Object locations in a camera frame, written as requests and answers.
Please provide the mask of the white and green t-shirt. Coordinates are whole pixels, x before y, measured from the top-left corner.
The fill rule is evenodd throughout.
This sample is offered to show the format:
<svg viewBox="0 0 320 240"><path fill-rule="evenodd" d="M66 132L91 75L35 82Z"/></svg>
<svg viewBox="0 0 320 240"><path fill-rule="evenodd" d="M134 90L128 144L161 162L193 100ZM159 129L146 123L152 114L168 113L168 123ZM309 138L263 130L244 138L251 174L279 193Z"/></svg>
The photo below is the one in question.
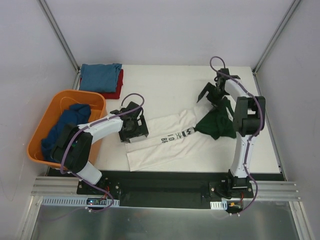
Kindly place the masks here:
<svg viewBox="0 0 320 240"><path fill-rule="evenodd" d="M216 159L223 148L226 153L234 153L233 115L231 102L224 97L216 107L202 100L180 113L148 120L148 137L125 145L130 171L204 154Z"/></svg>

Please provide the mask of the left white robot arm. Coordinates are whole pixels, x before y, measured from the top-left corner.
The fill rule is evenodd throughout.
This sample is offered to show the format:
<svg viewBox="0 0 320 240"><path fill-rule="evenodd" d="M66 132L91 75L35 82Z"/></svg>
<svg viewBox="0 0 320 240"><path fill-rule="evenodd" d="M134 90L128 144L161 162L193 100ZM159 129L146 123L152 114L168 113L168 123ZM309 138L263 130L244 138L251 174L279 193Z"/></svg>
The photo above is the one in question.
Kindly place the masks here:
<svg viewBox="0 0 320 240"><path fill-rule="evenodd" d="M69 172L88 182L88 188L99 195L105 191L102 172L89 161L92 145L110 134L118 133L122 143L146 138L149 130L141 105L131 101L127 107L113 110L90 123L68 123L58 136L50 157Z"/></svg>

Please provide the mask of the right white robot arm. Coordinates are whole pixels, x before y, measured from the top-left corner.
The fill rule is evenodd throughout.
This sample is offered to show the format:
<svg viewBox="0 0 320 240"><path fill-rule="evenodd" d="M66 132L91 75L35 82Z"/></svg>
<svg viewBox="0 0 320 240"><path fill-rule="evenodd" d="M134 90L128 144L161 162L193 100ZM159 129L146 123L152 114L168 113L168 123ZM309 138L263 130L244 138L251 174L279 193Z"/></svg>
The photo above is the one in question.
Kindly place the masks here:
<svg viewBox="0 0 320 240"><path fill-rule="evenodd" d="M266 99L251 94L240 83L240 77L230 75L226 67L217 70L214 81L207 83L198 96L199 100L206 97L212 109L196 124L195 131L215 140L236 139L227 177L211 187L217 196L231 199L252 187L249 166L253 146L265 126Z"/></svg>

